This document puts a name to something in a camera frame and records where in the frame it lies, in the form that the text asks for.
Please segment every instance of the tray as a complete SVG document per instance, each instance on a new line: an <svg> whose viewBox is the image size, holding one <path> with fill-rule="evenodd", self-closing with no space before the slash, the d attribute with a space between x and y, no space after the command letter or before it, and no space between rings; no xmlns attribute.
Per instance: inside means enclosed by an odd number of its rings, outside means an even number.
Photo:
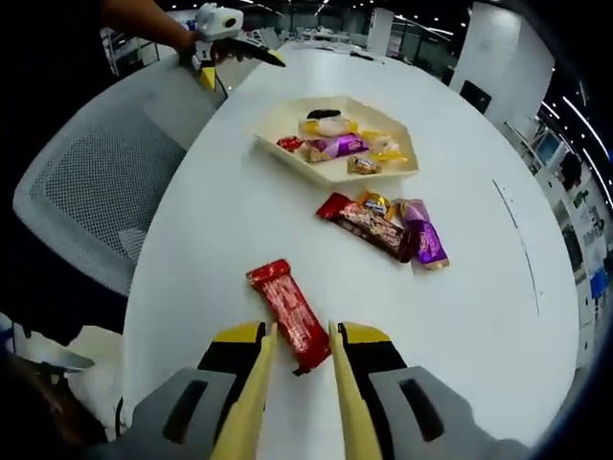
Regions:
<svg viewBox="0 0 613 460"><path fill-rule="evenodd" d="M347 156L310 164L302 158L300 153L290 153L277 146L277 141L282 137L299 135L298 122L305 119L308 112L317 108L341 110L343 116L359 123L360 130L369 129L391 134L397 140L401 152L407 157L408 161L382 163L381 173L379 174L349 174L347 173L347 159L349 158ZM259 144L266 151L279 157L298 173L325 187L374 178L409 176L419 170L418 159L406 126L375 108L352 98L333 97L288 101L276 107L264 117L264 122L257 129L256 136ZM355 156L366 157L367 155L368 152L364 152Z"/></svg>

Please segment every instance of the chair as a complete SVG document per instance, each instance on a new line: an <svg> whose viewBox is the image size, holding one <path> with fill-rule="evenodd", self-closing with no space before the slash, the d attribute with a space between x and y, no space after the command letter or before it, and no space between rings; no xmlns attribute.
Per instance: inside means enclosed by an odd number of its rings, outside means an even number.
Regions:
<svg viewBox="0 0 613 460"><path fill-rule="evenodd" d="M177 56L116 83L36 157L14 212L59 257L127 296L162 195L223 99Z"/></svg>

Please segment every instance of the brown candy wrapper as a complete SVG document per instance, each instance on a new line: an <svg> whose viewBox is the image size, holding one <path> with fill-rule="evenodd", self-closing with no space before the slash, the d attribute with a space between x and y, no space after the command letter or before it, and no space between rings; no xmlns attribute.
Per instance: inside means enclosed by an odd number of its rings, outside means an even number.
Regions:
<svg viewBox="0 0 613 460"><path fill-rule="evenodd" d="M402 264L408 263L413 256L410 232L393 225L344 195L332 194L319 208L317 216L336 223Z"/></svg>

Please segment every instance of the wrapped candy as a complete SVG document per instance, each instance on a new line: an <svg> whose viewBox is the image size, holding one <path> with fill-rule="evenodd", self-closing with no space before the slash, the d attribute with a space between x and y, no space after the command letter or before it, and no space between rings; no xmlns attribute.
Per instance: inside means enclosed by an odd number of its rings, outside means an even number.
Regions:
<svg viewBox="0 0 613 460"><path fill-rule="evenodd" d="M321 364L329 355L329 336L319 324L307 300L280 259L247 273L249 284L261 293L279 322L279 330L291 345L300 376Z"/></svg>
<svg viewBox="0 0 613 460"><path fill-rule="evenodd" d="M362 131L360 135L368 144L373 161L407 161L400 151L400 145L392 136L377 131Z"/></svg>
<svg viewBox="0 0 613 460"><path fill-rule="evenodd" d="M392 220L394 216L394 206L390 200L380 194L374 194L365 190L355 201L357 204L370 209L378 216L382 216L386 220Z"/></svg>
<svg viewBox="0 0 613 460"><path fill-rule="evenodd" d="M333 139L309 139L306 161L317 163L341 156L353 155L368 150L368 146L357 134L346 134Z"/></svg>
<svg viewBox="0 0 613 460"><path fill-rule="evenodd" d="M305 141L303 141L300 137L290 136L290 137L282 137L281 139L279 139L277 141L277 145L281 147L282 149L285 149L289 151L290 153L293 153L294 151L299 149L304 142Z"/></svg>
<svg viewBox="0 0 613 460"><path fill-rule="evenodd" d="M367 158L353 156L347 160L347 173L349 174L377 174L381 172L381 167L374 161Z"/></svg>
<svg viewBox="0 0 613 460"><path fill-rule="evenodd" d="M300 122L299 130L305 136L336 137L357 132L358 124L343 117L328 117Z"/></svg>
<svg viewBox="0 0 613 460"><path fill-rule="evenodd" d="M418 260L428 270L439 270L449 265L447 254L428 211L420 199L397 199L394 201L397 214L404 229L411 233L411 246Z"/></svg>
<svg viewBox="0 0 613 460"><path fill-rule="evenodd" d="M317 216L343 227L402 264L408 263L413 256L410 232L393 225L344 195L332 194L319 208Z"/></svg>

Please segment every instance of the red candy wrapper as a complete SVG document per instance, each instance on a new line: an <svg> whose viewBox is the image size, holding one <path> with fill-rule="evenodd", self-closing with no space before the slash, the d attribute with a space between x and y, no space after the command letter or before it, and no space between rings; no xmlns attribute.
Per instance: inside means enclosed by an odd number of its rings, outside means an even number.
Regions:
<svg viewBox="0 0 613 460"><path fill-rule="evenodd" d="M415 252L410 245L409 231L393 225L344 195L332 194L319 208L317 216L352 232L403 264L409 262Z"/></svg>
<svg viewBox="0 0 613 460"><path fill-rule="evenodd" d="M296 151L303 144L303 140L300 137L291 136L291 137L283 137L277 141L277 145L282 149L285 149L291 153Z"/></svg>
<svg viewBox="0 0 613 460"><path fill-rule="evenodd" d="M247 273L251 287L262 294L275 313L281 334L294 350L301 376L329 355L328 333L313 314L305 296L291 277L287 261L280 259Z"/></svg>

